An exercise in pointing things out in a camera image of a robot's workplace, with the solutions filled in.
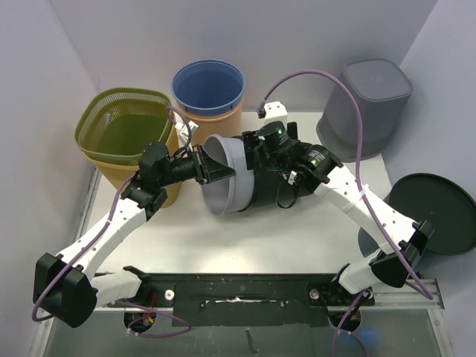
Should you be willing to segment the light grey round bin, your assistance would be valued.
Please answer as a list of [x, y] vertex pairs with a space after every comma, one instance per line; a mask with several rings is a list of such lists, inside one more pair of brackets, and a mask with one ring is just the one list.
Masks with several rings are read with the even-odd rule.
[[228, 167], [236, 171], [232, 177], [202, 186], [202, 196], [208, 210], [221, 216], [243, 209], [250, 202], [254, 187], [252, 170], [248, 170], [246, 165], [243, 142], [214, 134], [203, 144], [220, 144], [225, 151]]

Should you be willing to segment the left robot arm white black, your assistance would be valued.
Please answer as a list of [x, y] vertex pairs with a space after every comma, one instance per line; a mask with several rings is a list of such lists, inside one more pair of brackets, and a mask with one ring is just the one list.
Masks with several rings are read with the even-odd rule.
[[172, 158], [165, 144], [144, 147], [138, 171], [118, 188], [109, 212], [76, 242], [58, 254], [43, 254], [33, 282], [35, 322], [58, 318], [70, 327], [83, 324], [93, 311], [118, 300], [141, 306], [151, 286], [135, 268], [98, 275], [103, 261], [137, 228], [148, 222], [167, 200], [166, 188], [194, 180], [200, 185], [234, 176], [233, 168], [194, 145]]

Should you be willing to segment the grey mesh square basket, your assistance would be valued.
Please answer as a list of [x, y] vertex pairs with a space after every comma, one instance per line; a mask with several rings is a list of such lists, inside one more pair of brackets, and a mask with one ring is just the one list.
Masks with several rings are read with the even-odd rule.
[[[339, 80], [355, 98], [363, 127], [363, 160], [378, 155], [396, 128], [413, 92], [411, 81], [387, 59], [369, 59], [345, 67]], [[357, 120], [346, 94], [335, 87], [316, 126], [322, 145], [343, 162], [354, 162]]]

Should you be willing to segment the black ribbed round bin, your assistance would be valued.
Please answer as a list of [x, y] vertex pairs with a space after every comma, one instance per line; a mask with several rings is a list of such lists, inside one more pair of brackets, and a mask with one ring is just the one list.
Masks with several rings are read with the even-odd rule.
[[241, 135], [235, 136], [243, 142], [246, 161], [253, 161], [253, 190], [250, 202], [240, 212], [266, 205], [278, 204], [280, 208], [290, 208], [300, 197], [309, 196], [310, 192], [303, 188], [294, 188], [269, 164], [266, 154], [260, 146], [251, 148], [251, 142]]

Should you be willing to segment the dark navy round bin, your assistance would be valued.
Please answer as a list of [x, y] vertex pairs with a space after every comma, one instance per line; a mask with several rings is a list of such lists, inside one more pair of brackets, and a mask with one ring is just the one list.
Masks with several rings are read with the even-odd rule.
[[415, 271], [448, 279], [467, 269], [475, 252], [475, 199], [453, 181], [431, 173], [402, 177], [384, 202], [415, 221], [429, 221], [434, 233]]

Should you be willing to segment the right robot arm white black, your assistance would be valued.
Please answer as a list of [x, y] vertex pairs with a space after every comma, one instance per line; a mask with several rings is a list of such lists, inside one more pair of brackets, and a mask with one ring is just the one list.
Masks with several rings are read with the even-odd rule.
[[333, 299], [347, 304], [377, 283], [401, 288], [414, 271], [434, 227], [392, 208], [361, 183], [333, 153], [320, 144], [297, 139], [295, 123], [273, 121], [242, 134], [245, 160], [252, 170], [264, 169], [283, 177], [294, 195], [313, 193], [330, 202], [377, 244], [357, 263], [348, 263], [331, 285]]

